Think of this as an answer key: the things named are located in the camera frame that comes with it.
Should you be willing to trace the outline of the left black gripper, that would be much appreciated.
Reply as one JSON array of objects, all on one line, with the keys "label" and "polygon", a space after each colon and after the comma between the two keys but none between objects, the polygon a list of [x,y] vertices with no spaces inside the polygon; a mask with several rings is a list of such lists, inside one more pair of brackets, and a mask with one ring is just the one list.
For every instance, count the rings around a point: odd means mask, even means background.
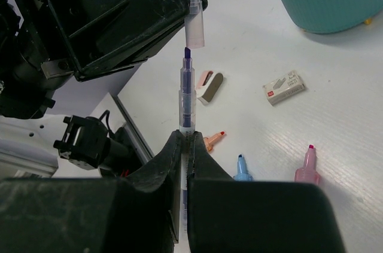
[{"label": "left black gripper", "polygon": [[74,74],[78,0],[1,0],[1,115],[41,118]]}]

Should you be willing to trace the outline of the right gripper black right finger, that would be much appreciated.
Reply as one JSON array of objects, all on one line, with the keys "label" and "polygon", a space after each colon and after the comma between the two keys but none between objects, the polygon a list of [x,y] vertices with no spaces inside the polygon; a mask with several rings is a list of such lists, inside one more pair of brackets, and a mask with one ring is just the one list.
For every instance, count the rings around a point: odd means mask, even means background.
[{"label": "right gripper black right finger", "polygon": [[187,234],[191,252],[345,252],[332,206],[312,184],[235,181],[190,140]]}]

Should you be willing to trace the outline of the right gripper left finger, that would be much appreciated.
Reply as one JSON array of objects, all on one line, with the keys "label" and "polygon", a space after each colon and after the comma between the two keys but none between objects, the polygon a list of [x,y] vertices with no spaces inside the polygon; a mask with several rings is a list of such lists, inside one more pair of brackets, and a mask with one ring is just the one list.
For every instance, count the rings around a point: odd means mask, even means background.
[{"label": "right gripper left finger", "polygon": [[125,178],[1,181],[2,252],[172,252],[183,135]]}]

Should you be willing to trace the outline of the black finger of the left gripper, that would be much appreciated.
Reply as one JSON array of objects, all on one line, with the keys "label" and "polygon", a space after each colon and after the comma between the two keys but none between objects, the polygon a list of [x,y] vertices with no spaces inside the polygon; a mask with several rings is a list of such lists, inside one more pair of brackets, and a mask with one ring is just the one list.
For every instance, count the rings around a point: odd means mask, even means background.
[{"label": "black finger of the left gripper", "polygon": [[39,16],[78,81],[155,56],[184,26],[191,0],[42,0]]}]

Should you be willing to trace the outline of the clear pen cap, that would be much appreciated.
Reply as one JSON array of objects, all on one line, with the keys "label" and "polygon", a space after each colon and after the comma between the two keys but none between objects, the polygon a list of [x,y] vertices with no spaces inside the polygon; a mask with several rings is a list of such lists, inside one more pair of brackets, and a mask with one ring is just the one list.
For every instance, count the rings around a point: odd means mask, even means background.
[{"label": "clear pen cap", "polygon": [[184,19],[186,47],[202,48],[205,46],[202,0],[190,0],[189,14]]}]

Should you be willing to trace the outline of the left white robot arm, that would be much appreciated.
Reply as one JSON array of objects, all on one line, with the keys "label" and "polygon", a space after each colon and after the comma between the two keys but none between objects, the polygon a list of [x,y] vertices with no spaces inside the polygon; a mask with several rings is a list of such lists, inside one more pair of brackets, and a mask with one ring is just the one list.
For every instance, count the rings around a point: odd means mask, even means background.
[{"label": "left white robot arm", "polygon": [[38,119],[70,78],[129,71],[180,30],[201,47],[207,0],[1,0],[1,115]]}]

